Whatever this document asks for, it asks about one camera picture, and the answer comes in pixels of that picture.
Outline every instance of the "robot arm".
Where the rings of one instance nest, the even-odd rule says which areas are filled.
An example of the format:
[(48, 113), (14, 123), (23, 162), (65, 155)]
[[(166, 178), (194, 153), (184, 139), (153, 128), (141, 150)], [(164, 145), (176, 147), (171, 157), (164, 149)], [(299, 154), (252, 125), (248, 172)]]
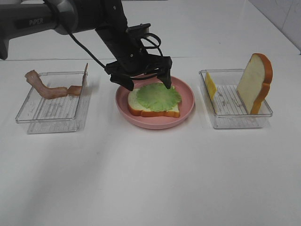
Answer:
[[(44, 2), (45, 4), (0, 5), (1, 59), (7, 58), (8, 41), (12, 38), (54, 29), (59, 34), (69, 34), (76, 41), (73, 33), (95, 29), (117, 60), (106, 66), (98, 61), (111, 75), (112, 82), (133, 90), (133, 80), (157, 76), (170, 88), (171, 58), (163, 56), (159, 50), (159, 37), (148, 33), (150, 24), (128, 27), (121, 0)], [(159, 44), (150, 41), (148, 36), (155, 38)], [(141, 39), (148, 40), (154, 47), (145, 47)], [(157, 48), (160, 56), (149, 54), (149, 48)], [(145, 77), (135, 78), (140, 74), (145, 74)]]

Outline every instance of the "toast crust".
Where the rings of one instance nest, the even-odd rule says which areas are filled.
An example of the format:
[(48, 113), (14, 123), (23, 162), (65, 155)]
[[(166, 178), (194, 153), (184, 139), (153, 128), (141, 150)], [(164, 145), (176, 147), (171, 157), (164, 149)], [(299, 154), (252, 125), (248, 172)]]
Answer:
[(153, 111), (144, 111), (144, 110), (136, 110), (133, 109), (129, 104), (127, 104), (128, 110), (134, 116), (142, 116), (142, 117), (158, 117), (158, 116), (166, 116), (166, 117), (174, 117), (179, 118), (180, 112), (174, 111), (163, 111), (163, 112), (153, 112)]
[(273, 69), (272, 69), (272, 64), (271, 64), (270, 60), (264, 54), (253, 53), (252, 56), (253, 55), (257, 55), (260, 57), (263, 65), (264, 65), (264, 71), (265, 71), (265, 76), (264, 76), (261, 90), (260, 90), (257, 98), (254, 100), (254, 104), (253, 104), (253, 107), (250, 112), (250, 114), (258, 114), (259, 109), (261, 107), (261, 103), (264, 101), (265, 97), (268, 95), (268, 92), (270, 89), (270, 84), (273, 79)]

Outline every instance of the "yellow cheese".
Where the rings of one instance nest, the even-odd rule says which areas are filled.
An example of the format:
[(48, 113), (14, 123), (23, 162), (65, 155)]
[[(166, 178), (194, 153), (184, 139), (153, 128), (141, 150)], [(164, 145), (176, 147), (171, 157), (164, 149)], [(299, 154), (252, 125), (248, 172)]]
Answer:
[(209, 72), (206, 72), (205, 85), (207, 87), (210, 99), (211, 99), (211, 101), (213, 101), (213, 98), (214, 98), (214, 95), (215, 95), (215, 93), (217, 91), (217, 88), (216, 88), (215, 83), (212, 80)]

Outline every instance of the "clear plastic tray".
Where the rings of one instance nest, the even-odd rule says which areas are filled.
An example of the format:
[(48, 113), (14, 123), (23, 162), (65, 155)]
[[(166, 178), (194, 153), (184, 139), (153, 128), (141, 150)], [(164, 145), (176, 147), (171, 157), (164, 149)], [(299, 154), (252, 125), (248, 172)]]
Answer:
[[(217, 92), (211, 101), (205, 85), (206, 72), (209, 72), (216, 84)], [(201, 92), (215, 129), (262, 128), (273, 115), (266, 100), (263, 101), (258, 114), (247, 114), (246, 108), (236, 91), (243, 75), (243, 69), (202, 70)]]
[(79, 97), (66, 96), (45, 99), (32, 87), (16, 116), (16, 123), (23, 125), (26, 133), (74, 132), (86, 123), (91, 94), (84, 79), (84, 72), (57, 72), (39, 74), (47, 87), (81, 86)]

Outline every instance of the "white bread slice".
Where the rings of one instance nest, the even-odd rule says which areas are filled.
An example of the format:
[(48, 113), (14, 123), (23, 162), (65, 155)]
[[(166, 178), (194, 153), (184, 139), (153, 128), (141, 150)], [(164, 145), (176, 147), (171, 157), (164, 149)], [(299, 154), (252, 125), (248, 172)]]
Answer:
[(127, 105), (130, 113), (134, 116), (142, 117), (157, 117), (157, 116), (167, 116), (167, 117), (180, 117), (180, 111), (178, 105), (174, 106), (169, 111), (154, 112), (149, 108), (143, 107), (137, 100), (137, 92), (140, 88), (136, 88), (128, 94)]
[(273, 69), (269, 59), (261, 53), (252, 54), (237, 86), (248, 114), (258, 114), (261, 103), (269, 92), (272, 78)]

